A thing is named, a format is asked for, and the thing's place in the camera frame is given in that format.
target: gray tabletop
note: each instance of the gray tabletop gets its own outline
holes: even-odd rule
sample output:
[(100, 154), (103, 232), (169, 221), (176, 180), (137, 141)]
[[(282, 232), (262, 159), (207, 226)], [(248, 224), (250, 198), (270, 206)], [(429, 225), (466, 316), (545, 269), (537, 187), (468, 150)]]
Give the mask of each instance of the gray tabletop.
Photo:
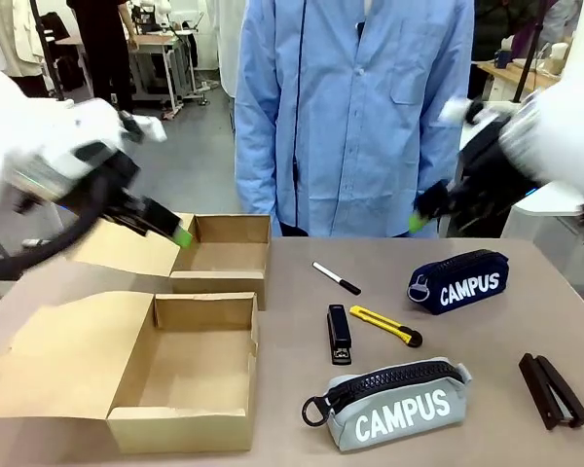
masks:
[[(406, 299), (412, 271), (486, 247), (510, 258), (506, 292), (443, 316)], [(318, 261), (358, 285), (355, 298), (311, 268)], [(584, 404), (584, 303), (530, 244), (513, 240), (276, 239), (269, 309), (260, 312), (255, 441), (248, 453), (121, 457), (103, 421), (0, 420), (0, 467), (112, 466), (508, 466), (584, 465), (584, 427), (545, 430), (518, 368), (526, 352), (547, 356)], [(113, 289), (148, 291), (132, 274), (57, 259), (25, 276), (0, 303), (0, 351), (41, 304)], [(331, 366), (329, 304), (363, 305), (421, 331), (424, 346), (350, 318), (353, 365)], [(328, 430), (300, 417), (331, 377), (446, 356), (474, 376), (465, 422), (363, 452), (341, 455)]]

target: dark jacket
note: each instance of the dark jacket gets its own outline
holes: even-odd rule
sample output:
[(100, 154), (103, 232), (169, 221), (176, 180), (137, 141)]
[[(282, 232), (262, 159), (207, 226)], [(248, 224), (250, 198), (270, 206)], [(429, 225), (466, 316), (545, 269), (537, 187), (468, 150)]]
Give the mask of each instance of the dark jacket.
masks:
[(538, 0), (476, 0), (472, 59), (493, 59), (502, 39), (519, 32), (536, 17)]

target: pencil case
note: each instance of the pencil case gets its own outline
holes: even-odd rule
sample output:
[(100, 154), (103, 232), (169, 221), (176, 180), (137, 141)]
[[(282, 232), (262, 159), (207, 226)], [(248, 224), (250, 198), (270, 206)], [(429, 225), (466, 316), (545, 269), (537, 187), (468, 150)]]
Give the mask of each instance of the pencil case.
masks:
[[(446, 358), (336, 377), (305, 402), (302, 417), (312, 427), (327, 424), (340, 451), (365, 449), (464, 421), (471, 379)], [(320, 419), (310, 419), (311, 406)]]
[(432, 314), (471, 305), (506, 289), (508, 258), (491, 250), (477, 250), (418, 268), (407, 295)]

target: white lettering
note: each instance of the white lettering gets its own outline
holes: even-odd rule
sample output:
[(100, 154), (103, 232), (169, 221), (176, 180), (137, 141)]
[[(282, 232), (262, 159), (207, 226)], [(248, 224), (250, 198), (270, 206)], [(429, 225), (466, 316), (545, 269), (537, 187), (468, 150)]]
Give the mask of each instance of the white lettering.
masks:
[(467, 288), (466, 280), (456, 283), (456, 291), (458, 292), (458, 296), (460, 297), (461, 300), (463, 300), (463, 297), (471, 297), (471, 293)]
[(447, 397), (445, 391), (441, 389), (433, 391), (432, 402), (434, 402), (435, 406), (441, 407), (441, 409), (437, 409), (437, 414), (439, 416), (446, 416), (450, 414), (450, 404), (448, 404), (448, 401), (440, 399), (442, 397)]
[(450, 303), (452, 303), (454, 300), (460, 302), (460, 298), (456, 294), (455, 288), (453, 287), (452, 284), (450, 284), (450, 288), (448, 290), (450, 290)]
[(357, 423), (354, 427), (354, 434), (357, 435), (357, 440), (359, 443), (365, 443), (370, 439), (370, 430), (366, 430), (365, 432), (361, 433), (361, 423), (367, 423), (368, 417), (366, 415), (361, 415), (357, 418)]
[(478, 277), (478, 286), (480, 287), (480, 291), (485, 293), (489, 290), (489, 275), (485, 275), (484, 277)]
[(469, 289), (471, 290), (471, 296), (476, 296), (476, 289), (478, 288), (478, 278), (477, 277), (470, 277), (467, 279), (467, 283), (469, 284)]
[(379, 413), (374, 410), (372, 411), (372, 439), (374, 440), (377, 435), (381, 432), (382, 435), (387, 435), (389, 432), (385, 428)]
[(448, 288), (444, 287), (441, 291), (441, 305), (447, 306), (450, 303), (448, 300)]
[(383, 416), (385, 418), (385, 425), (387, 425), (387, 430), (389, 433), (393, 433), (396, 428), (406, 428), (405, 417), (402, 415), (402, 408), (400, 403), (396, 402), (393, 405), (393, 412), (388, 406), (383, 407)]
[(499, 287), (499, 272), (491, 274), (491, 277), (489, 278), (489, 287), (491, 287), (491, 290), (495, 290)]
[(418, 405), (415, 399), (405, 399), (402, 401), (402, 411), (407, 417), (407, 424), (413, 426), (413, 415), (418, 413)]
[(428, 412), (424, 408), (424, 402), (421, 401), (421, 396), (416, 397), (416, 401), (418, 402), (418, 409), (420, 409), (421, 417), (426, 420), (430, 421), (435, 417), (435, 406), (432, 403), (432, 398), (430, 394), (426, 393), (426, 404), (428, 405)]

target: navy blue pencil case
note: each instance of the navy blue pencil case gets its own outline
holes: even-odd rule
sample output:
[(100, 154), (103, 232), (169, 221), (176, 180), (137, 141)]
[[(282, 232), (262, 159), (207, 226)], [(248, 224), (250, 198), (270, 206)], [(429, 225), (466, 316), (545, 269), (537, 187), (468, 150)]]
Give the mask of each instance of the navy blue pencil case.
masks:
[(491, 250), (477, 250), (418, 268), (408, 296), (432, 314), (471, 305), (506, 289), (508, 258)]

